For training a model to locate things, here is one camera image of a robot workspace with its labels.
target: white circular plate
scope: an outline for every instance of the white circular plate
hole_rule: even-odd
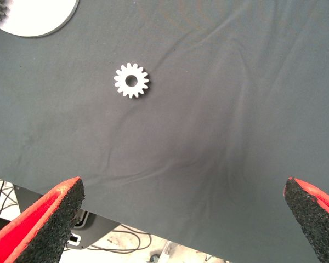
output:
[[[0,29],[22,37],[41,37],[63,27],[79,0],[7,0]]]

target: white floor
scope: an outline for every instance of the white floor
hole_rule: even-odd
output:
[[[4,185],[4,193],[8,194],[11,191],[12,184],[6,182]],[[9,195],[14,201],[16,201],[16,195],[13,192]],[[5,199],[5,196],[1,196],[1,205]],[[4,207],[14,204],[13,201],[7,199]],[[20,214],[20,210],[17,205],[13,205],[3,210],[0,217],[8,220],[15,219]],[[117,230],[126,230],[122,226],[119,226]],[[149,244],[148,235],[138,235],[141,238],[141,247],[145,247]],[[132,252],[130,254],[116,254],[108,251],[95,251],[95,250],[76,250],[69,249],[63,252],[60,262],[71,263],[71,262],[116,262],[116,263],[147,263],[150,257],[154,254],[161,254],[166,241],[161,237],[151,235],[152,242],[151,245],[144,249]],[[132,249],[136,248],[138,245],[138,240],[136,237],[119,232],[110,232],[100,240],[98,240],[95,245],[108,249]],[[207,255],[203,252],[179,245],[174,248],[171,253],[171,257],[167,261],[168,263],[229,263],[222,259],[215,258],[213,256]]]

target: table surface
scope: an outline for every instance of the table surface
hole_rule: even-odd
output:
[[[81,1],[50,36],[0,30],[0,178],[73,176],[84,209],[234,263],[317,262],[282,191],[329,193],[329,1]]]

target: spur gear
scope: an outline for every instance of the spur gear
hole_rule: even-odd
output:
[[[149,82],[146,78],[148,74],[143,72],[143,67],[138,67],[137,63],[134,63],[133,66],[127,63],[127,67],[122,65],[121,70],[117,70],[116,73],[115,86],[118,87],[119,93],[123,92],[124,97],[128,95],[129,98],[133,96],[137,98],[139,93],[144,94],[143,89],[148,88],[146,85]]]

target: white gear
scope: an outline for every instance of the white gear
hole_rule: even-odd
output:
[[[145,78],[148,74],[143,72],[143,67],[138,68],[138,64],[134,64],[133,66],[130,63],[127,63],[127,67],[124,65],[121,66],[121,70],[117,70],[116,73],[118,76],[115,76],[114,79],[117,81],[115,86],[118,87],[118,92],[123,92],[123,96],[129,96],[132,98],[135,96],[139,97],[139,93],[144,94],[143,89],[147,89],[147,85],[145,83],[149,82],[147,78]],[[137,83],[135,86],[131,87],[127,84],[126,79],[129,76],[134,76],[137,79]]]

